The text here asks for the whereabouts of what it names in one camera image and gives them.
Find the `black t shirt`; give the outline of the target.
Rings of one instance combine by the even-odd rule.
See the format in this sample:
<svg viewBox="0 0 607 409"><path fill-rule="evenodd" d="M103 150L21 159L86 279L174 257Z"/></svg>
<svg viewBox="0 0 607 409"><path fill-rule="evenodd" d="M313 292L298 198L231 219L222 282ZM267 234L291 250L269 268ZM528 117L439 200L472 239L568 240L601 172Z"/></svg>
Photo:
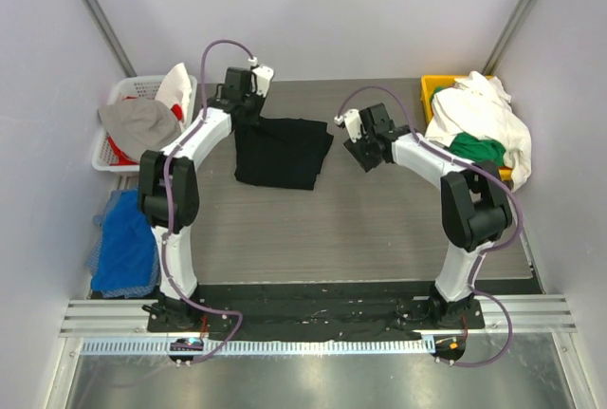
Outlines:
<svg viewBox="0 0 607 409"><path fill-rule="evenodd" d="M268 119L234 132L237 181L269 188L312 191L333 143L323 121Z"/></svg>

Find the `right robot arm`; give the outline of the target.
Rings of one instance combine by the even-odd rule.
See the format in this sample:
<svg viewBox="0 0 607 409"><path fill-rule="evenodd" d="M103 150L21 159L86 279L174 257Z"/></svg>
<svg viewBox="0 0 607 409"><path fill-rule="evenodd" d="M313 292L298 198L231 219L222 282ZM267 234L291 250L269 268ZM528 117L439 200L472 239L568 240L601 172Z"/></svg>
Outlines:
<svg viewBox="0 0 607 409"><path fill-rule="evenodd" d="M407 125L397 126L384 104L349 109L334 118L346 130L344 147L368 172L382 162L409 169L437 188L449 245L432 283L424 320L441 328L472 308L473 289L487 251L513 221L495 164L454 159Z"/></svg>

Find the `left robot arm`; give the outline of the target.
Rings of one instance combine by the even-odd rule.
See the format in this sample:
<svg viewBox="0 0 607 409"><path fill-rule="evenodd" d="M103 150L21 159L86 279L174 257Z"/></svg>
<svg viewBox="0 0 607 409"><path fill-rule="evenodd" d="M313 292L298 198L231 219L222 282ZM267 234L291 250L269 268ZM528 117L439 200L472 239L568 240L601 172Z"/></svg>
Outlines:
<svg viewBox="0 0 607 409"><path fill-rule="evenodd" d="M230 67L215 96L174 142L146 151L140 160L138 208L156 240L160 263L158 299L143 307L151 332L190 332L209 311L196 300L192 224L200 206L197 169L239 125L255 122L274 70L255 63Z"/></svg>

